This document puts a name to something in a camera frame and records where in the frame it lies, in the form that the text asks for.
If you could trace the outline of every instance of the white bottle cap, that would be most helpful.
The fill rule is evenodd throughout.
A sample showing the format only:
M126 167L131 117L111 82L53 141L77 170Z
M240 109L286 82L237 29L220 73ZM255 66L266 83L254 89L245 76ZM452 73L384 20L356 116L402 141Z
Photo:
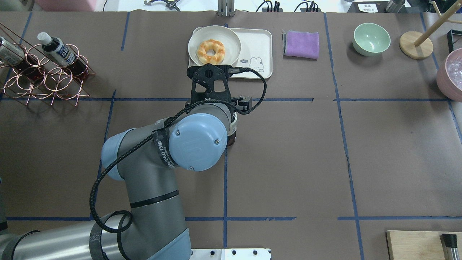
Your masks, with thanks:
M43 45L50 44L52 41L51 36L46 32L41 32L37 35L37 39L42 42Z

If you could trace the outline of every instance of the white label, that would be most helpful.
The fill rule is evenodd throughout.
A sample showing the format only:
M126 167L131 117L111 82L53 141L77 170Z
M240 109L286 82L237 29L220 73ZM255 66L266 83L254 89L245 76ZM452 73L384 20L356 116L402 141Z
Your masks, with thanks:
M358 4L361 12L378 12L376 4Z
M59 39L59 46L56 50L45 53L48 54L47 57L58 66L66 67L75 61L74 53L61 41L61 39Z
M25 53L3 37L0 37L0 41L2 43L0 45L0 61L11 66L20 64L25 58Z

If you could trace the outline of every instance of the wooden rod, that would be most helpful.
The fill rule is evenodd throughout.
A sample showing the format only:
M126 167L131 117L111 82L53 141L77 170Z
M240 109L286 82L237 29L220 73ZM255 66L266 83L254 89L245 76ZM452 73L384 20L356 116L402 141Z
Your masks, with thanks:
M414 45L421 45L432 33L436 31L442 24L444 24L451 15L453 15L461 6L462 0L457 0L448 11L446 11L426 32L424 32L418 39L415 41Z
M438 14L439 17L441 17L441 13L439 12L438 6L436 5L436 2L432 2L433 7L435 8L436 13ZM462 24L462 21L454 21L454 20L447 20L446 22L448 23L454 23L454 24Z

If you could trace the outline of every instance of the blue tape line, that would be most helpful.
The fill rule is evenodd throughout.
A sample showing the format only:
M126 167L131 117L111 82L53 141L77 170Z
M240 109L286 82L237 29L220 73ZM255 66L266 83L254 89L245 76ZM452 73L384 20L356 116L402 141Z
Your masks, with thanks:
M339 99L341 102L344 101L415 101L415 102L440 102L448 101L449 99Z
M111 98L80 98L82 101L111 101ZM186 98L116 98L114 101L188 101Z
M350 165L350 156L348 155L348 146L347 146L347 137L345 135L345 128L343 124L343 117L342 117L342 111L341 111L341 106L340 106L340 95L339 95L339 89L337 87L337 79L335 78L335 73L334 73L334 59L332 56L332 47L330 45L330 36L329 36L329 27L328 27L328 22L327 22L327 15L324 13L324 25L326 26L326 35L327 35L327 44L329 48L329 57L330 57L330 66L332 69L332 78L334 80L334 85L335 85L335 96L336 96L336 101L337 101L337 108L339 111L339 118L340 118L340 128L342 131L342 139L343 139L343 148L345 150L345 156L346 156L346 162L348 164L348 176L350 178L350 192L351 192L351 200L353 203L353 212L355 216L355 223L356 223L356 235L358 237L358 246L359 246L359 255L361 257L361 260L364 260L364 251L363 251L363 241L361 238L361 228L359 226L359 219L358 219L358 208L356 205L356 196L354 193L354 186L353 186L353 176L351 173L351 165Z
M454 121L454 124L456 125L456 130L457 130L457 134L459 136L459 140L461 141L461 144L462 144L462 133L461 133L461 129L459 127L459 123L457 122L457 118L456 118L456 114L454 113L454 109L452 108L452 103L451 101L448 100L448 105L449 105L449 110L451 111L451 115L452 115L452 120Z
M7 217L7 220L17 221L89 221L88 217Z
M27 100L27 98L5 98L5 100ZM115 98L114 101L188 101L185 98ZM79 101L112 101L112 98L80 98Z
M111 105L109 107L108 121L106 123L106 131L104 133L104 142L108 140L109 125L111 124L112 109L114 108L114 97L116 96L116 92L117 90L114 90L114 92L112 93L112 100L111 100ZM102 169L103 169L103 162L100 159L99 167L98 167L98 174L96 175L96 179L99 179L99 177L101 177ZM98 198L98 189L96 189L96 192L95 192L95 204L97 202L97 198Z
M355 220L355 217L338 217L337 220ZM462 220L462 217L451 216L375 216L358 217L359 220Z
M313 101L314 99L299 99L299 98L286 98L286 99L263 99L263 101Z
M108 140L109 125L111 124L112 109L114 108L114 97L116 96L116 91L112 93L111 106L109 107L108 122L106 124L106 132L104 134L104 141Z
M26 35L27 27L29 27L30 19L32 18L33 12L29 12L29 17L27 18L26 25L24 26L23 34L21 34L21 39L19 40L19 43L23 42L24 36Z
M186 221L223 221L223 217L185 217Z
M225 149L225 177L223 181L223 248L228 247L228 148Z
M228 221L292 221L297 217L227 217Z
M125 21L125 31L123 32L122 47L120 48L121 51L123 51L123 48L125 47L125 37L127 37L129 20L130 20L130 12L127 12L127 20Z
M424 31L427 31L427 26L425 25L424 14L422 12L420 13L420 20L422 21L422 27L424 27ZM432 52L432 58L436 66L436 70L438 70L439 66L438 66L438 62L436 61L435 52Z

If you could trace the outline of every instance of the ice cubes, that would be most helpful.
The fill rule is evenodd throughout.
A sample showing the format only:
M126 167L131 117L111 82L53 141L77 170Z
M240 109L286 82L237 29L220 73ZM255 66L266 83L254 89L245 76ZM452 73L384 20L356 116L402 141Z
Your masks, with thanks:
M462 57L448 61L447 70L452 82L462 90Z

